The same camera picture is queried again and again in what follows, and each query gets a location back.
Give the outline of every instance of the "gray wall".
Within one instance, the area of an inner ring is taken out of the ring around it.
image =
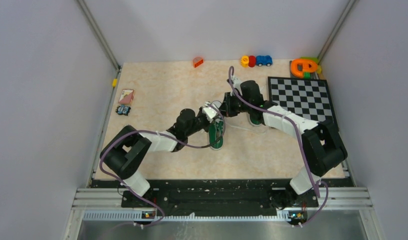
[[[0,1],[0,240],[62,237],[114,76],[75,1]]]
[[[347,0],[86,0],[123,62],[316,56]]]
[[[355,178],[408,239],[408,0],[360,1],[322,66]]]

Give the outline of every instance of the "beige table surface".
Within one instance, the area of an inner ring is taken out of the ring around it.
[[[193,68],[190,61],[125,63],[118,83],[104,138],[104,146],[125,126],[138,130],[164,131],[185,108],[198,111],[206,101],[223,100],[230,92],[229,66],[243,82],[255,80],[268,99],[268,77],[289,77],[289,59],[274,60],[270,67],[244,68],[239,61],[205,61]],[[129,116],[115,113],[123,89],[136,91]],[[266,126],[252,127],[245,113],[227,118],[229,124],[263,133]],[[220,150],[193,149],[148,153],[139,167],[147,179],[275,179],[293,178],[304,166],[297,140],[274,128],[265,134],[227,126]],[[198,132],[189,144],[208,144],[208,134]],[[325,178],[344,178],[341,165]],[[111,179],[99,169],[95,179]]]

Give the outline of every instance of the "black and white checkered pattern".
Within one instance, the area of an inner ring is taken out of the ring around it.
[[[328,86],[324,80],[269,77],[270,100],[303,118],[335,121]]]

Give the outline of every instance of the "robotic arm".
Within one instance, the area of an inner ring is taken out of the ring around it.
[[[200,130],[208,131],[209,126],[218,115],[215,109],[218,109],[224,117],[228,118],[235,117],[239,113],[248,113],[254,123],[276,128],[294,138],[300,137],[303,146],[302,150],[307,158],[308,168],[314,182],[320,180],[330,169],[347,158],[348,154],[338,130],[330,120],[317,122],[298,116],[270,101],[264,100],[255,81],[241,82],[235,76],[232,76],[231,80],[233,87],[247,103],[278,115],[254,109],[244,104],[233,92],[226,92],[221,105],[212,104],[210,106],[210,103],[207,102],[199,109],[197,114],[192,109],[183,109],[173,126],[166,131],[157,134],[154,132],[132,134],[119,141],[108,151],[107,155],[103,156],[114,142],[128,133],[136,131],[130,125],[125,126],[102,150],[101,158],[104,157],[103,162],[138,195],[143,196],[150,188],[150,185],[137,169],[145,154],[181,150],[184,145],[178,143],[178,141],[187,144],[188,137],[192,134]],[[286,117],[294,122],[299,131],[298,134],[296,134],[293,124]],[[286,191],[290,192],[289,195],[299,196],[312,187],[307,169],[303,167],[297,176],[290,181]]]

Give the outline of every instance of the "metal beam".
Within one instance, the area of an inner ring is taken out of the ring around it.
[[[322,47],[322,50],[317,56],[317,59],[319,60],[319,64],[322,62],[323,58],[325,57],[329,47],[331,46],[332,42],[337,36],[339,30],[343,26],[343,23],[346,20],[347,16],[349,15],[350,11],[353,9],[353,7],[358,1],[359,0],[349,0],[348,1],[347,5],[344,8],[344,11],[342,11],[341,16],[339,16],[339,19],[336,22],[335,26],[333,27],[332,32],[330,33],[329,37],[327,38],[326,42],[324,43]]]
[[[86,18],[86,21],[88,25],[90,26],[90,29],[92,30],[93,35],[98,40],[98,43],[101,46],[102,50],[104,51],[105,55],[107,56],[108,60],[110,60],[111,64],[116,69],[116,71],[119,71],[120,64],[117,62],[116,57],[114,57],[114,54],[112,50],[110,49],[108,42],[104,38],[103,33],[98,27],[98,24],[95,21],[94,16],[92,16],[92,13],[89,10],[88,6],[86,5],[85,1],[84,0],[75,0],[75,1],[77,5],[79,6],[80,10],[82,11],[84,17]]]

